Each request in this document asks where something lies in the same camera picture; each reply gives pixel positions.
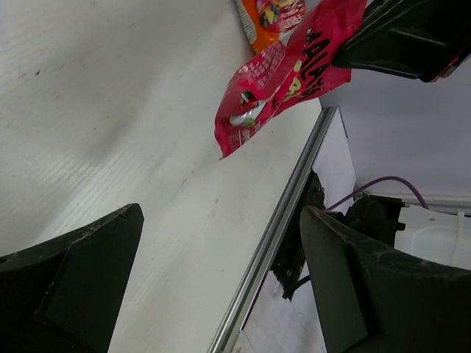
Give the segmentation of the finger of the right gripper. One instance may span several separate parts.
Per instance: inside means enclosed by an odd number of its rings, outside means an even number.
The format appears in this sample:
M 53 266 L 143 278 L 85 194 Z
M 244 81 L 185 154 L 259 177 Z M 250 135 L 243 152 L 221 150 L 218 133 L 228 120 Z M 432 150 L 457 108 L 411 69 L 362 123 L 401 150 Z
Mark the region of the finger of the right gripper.
M 469 1 L 372 1 L 361 28 L 336 51 L 333 63 L 435 82 L 469 58 Z

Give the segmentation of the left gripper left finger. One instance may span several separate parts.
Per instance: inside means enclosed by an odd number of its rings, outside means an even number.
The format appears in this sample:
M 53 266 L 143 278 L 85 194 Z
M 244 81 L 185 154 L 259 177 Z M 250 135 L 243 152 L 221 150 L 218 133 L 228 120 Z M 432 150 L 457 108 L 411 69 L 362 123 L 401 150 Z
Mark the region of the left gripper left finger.
M 1 351 L 107 352 L 143 225 L 128 204 L 1 257 Z

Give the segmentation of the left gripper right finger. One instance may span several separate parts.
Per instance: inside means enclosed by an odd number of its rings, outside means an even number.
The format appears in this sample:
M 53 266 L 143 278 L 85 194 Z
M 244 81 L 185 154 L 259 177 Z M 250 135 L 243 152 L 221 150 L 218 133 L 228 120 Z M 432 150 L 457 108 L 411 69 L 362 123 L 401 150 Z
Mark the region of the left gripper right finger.
M 470 272 L 396 250 L 315 207 L 302 246 L 329 352 L 468 352 Z

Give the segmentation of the red candy packet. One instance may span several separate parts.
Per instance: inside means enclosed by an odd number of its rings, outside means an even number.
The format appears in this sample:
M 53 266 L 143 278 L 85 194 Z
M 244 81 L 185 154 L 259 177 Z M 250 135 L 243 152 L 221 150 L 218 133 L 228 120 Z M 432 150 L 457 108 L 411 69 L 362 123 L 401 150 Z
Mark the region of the red candy packet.
M 274 42 L 234 73 L 215 117 L 222 157 L 284 110 L 350 82 L 351 70 L 336 67 L 333 60 L 360 29 L 365 9 L 365 1 L 321 1 L 287 42 Z

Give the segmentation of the orange Skittles packet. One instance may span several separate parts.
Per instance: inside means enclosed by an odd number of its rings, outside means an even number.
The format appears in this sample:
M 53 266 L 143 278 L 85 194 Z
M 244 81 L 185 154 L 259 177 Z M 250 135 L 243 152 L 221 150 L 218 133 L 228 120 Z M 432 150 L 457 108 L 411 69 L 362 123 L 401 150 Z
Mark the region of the orange Skittles packet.
M 244 34 L 255 53 L 278 41 L 302 20 L 303 0 L 235 0 Z

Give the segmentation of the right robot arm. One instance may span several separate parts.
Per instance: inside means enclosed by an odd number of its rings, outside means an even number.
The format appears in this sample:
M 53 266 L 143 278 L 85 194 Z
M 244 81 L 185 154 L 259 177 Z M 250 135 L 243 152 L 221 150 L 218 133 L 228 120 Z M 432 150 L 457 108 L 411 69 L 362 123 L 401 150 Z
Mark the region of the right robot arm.
M 470 267 L 470 3 L 369 1 L 359 33 L 338 65 L 352 81 L 327 102 L 340 109 L 357 183 L 404 197 L 392 177 L 421 193 L 407 197 L 394 246 Z

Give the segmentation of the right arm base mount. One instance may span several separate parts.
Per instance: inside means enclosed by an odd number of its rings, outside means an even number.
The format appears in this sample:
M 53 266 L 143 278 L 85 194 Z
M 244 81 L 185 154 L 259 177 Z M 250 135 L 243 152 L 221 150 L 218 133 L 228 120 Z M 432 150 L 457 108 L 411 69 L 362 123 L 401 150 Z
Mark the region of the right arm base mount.
M 309 280 L 308 276 L 301 277 L 305 265 L 305 253 L 300 234 L 301 211 L 307 206 L 320 207 L 322 209 L 325 207 L 324 201 L 325 190 L 322 187 L 319 176 L 312 171 L 297 201 L 270 267 L 270 271 L 282 286 L 283 299 L 291 301 L 294 292 Z

